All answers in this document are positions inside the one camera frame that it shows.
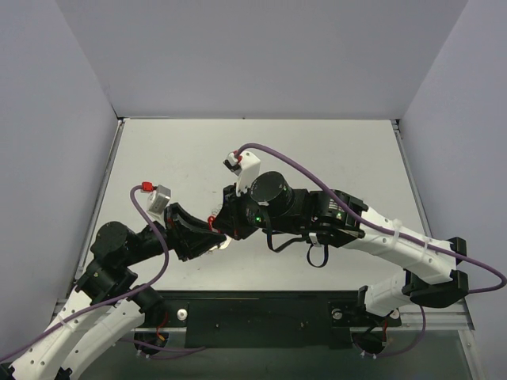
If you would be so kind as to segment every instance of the cable tie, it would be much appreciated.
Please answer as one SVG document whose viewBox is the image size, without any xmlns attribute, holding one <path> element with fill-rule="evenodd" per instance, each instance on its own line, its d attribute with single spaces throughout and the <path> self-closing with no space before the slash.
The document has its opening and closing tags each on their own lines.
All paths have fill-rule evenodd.
<svg viewBox="0 0 507 380">
<path fill-rule="evenodd" d="M 431 239 L 427 236 L 424 236 L 422 238 L 422 241 L 425 243 L 425 246 L 422 249 L 422 254 L 425 255 L 428 252 L 428 243 Z"/>
<path fill-rule="evenodd" d="M 399 239 L 399 231 L 402 229 L 403 223 L 399 219 L 393 219 L 393 226 L 395 227 L 395 234 L 391 239 L 391 243 L 389 244 L 389 249 L 393 249 L 396 246 L 396 243 Z"/>
<path fill-rule="evenodd" d="M 65 322 L 65 318 L 60 315 L 60 313 L 56 316 L 60 322 L 60 324 L 64 327 L 67 327 L 70 331 L 74 332 L 75 327 L 73 325 L 69 325 L 67 322 Z"/>
</svg>

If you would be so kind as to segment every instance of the white bracket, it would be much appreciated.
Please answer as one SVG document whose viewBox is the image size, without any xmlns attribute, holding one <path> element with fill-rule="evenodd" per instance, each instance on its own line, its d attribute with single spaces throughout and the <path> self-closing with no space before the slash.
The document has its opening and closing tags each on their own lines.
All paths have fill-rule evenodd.
<svg viewBox="0 0 507 380">
<path fill-rule="evenodd" d="M 78 379 L 93 361 L 113 346 L 123 335 L 144 323 L 144 314 L 133 301 L 122 301 L 111 314 L 99 321 L 63 362 L 72 370 L 71 380 Z"/>
<path fill-rule="evenodd" d="M 368 211 L 363 212 L 361 216 L 377 226 L 394 230 L 395 235 L 382 234 L 361 224 L 360 228 L 364 231 L 364 237 L 351 241 L 347 245 L 344 245 L 344 248 L 359 249 L 360 251 L 389 261 L 412 272 L 426 283 L 446 283 L 452 280 L 451 271 L 456 269 L 456 259 L 454 257 L 428 249 L 427 245 L 421 247 L 411 241 L 400 238 L 399 234 L 404 233 L 447 250 L 451 249 L 449 241 L 429 239 L 423 234 L 418 234 L 403 227 L 401 221 L 397 219 L 389 220 L 384 218 L 371 207 L 368 208 Z"/>
<path fill-rule="evenodd" d="M 90 306 L 90 298 L 85 292 L 72 291 L 62 311 L 57 314 L 48 329 L 87 306 Z M 71 349 L 109 308 L 110 306 L 102 306 L 89 313 L 84 313 L 39 340 L 23 356 L 13 362 L 14 378 L 17 380 L 54 380 Z"/>
<path fill-rule="evenodd" d="M 248 150 L 243 151 L 238 158 L 234 156 L 234 152 L 229 153 L 225 163 L 229 170 L 238 176 L 236 196 L 246 193 L 261 171 L 261 160 Z"/>
<path fill-rule="evenodd" d="M 410 305 L 410 297 L 402 293 L 405 286 L 405 271 L 400 271 L 390 279 L 385 279 L 375 285 L 368 285 L 364 304 L 366 311 L 379 317 L 385 317 L 392 310 L 404 305 Z"/>
<path fill-rule="evenodd" d="M 321 247 L 322 245 L 318 242 L 317 234 L 315 232 L 310 232 L 308 234 L 310 238 L 310 242 L 314 247 Z"/>
</svg>

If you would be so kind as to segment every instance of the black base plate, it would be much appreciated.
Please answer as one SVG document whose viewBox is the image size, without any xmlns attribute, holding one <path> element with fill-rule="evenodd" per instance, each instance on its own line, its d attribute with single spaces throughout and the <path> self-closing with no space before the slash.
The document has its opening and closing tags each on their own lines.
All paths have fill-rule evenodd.
<svg viewBox="0 0 507 380">
<path fill-rule="evenodd" d="M 357 307 L 357 291 L 159 291 L 170 320 L 186 327 L 185 346 L 195 348 L 350 348 L 351 327 L 379 325 L 383 318 Z M 176 318 L 179 309 L 188 318 Z M 339 309 L 343 316 L 332 318 Z M 389 326 L 401 325 L 389 320 Z"/>
</svg>

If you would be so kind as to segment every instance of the white table surface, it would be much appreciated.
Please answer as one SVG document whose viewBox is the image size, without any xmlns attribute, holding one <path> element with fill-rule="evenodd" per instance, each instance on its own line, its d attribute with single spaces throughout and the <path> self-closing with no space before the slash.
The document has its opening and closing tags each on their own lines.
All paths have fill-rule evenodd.
<svg viewBox="0 0 507 380">
<path fill-rule="evenodd" d="M 206 220 L 222 202 L 222 189 L 236 176 L 223 165 L 227 154 L 243 143 L 271 146 L 296 160 L 331 188 L 348 192 L 390 219 L 398 218 L 422 232 L 416 203 L 389 120 L 126 120 L 95 233 L 117 220 L 134 231 L 145 223 L 128 193 L 141 181 L 163 184 L 172 202 Z M 293 188 L 317 189 L 306 177 L 259 151 L 261 172 L 281 172 Z M 147 196 L 138 194 L 144 205 Z M 290 236 L 275 236 L 279 245 Z M 306 261 L 307 245 L 294 244 L 282 253 L 266 246 L 260 231 L 233 241 L 223 251 L 181 262 L 171 254 L 158 290 L 356 290 L 399 271 L 367 253 L 330 249 L 324 268 Z M 314 260 L 321 260 L 317 248 Z M 92 259 L 89 253 L 87 263 Z M 131 267 L 137 283 L 152 278 L 162 266 L 157 256 Z"/>
</svg>

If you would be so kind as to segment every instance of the silver connector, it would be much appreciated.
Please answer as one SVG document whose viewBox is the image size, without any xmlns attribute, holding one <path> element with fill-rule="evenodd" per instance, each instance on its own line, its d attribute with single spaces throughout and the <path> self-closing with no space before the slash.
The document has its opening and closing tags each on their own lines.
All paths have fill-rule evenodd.
<svg viewBox="0 0 507 380">
<path fill-rule="evenodd" d="M 159 185 L 148 197 L 147 211 L 152 215 L 161 215 L 170 200 L 170 189 Z"/>
</svg>

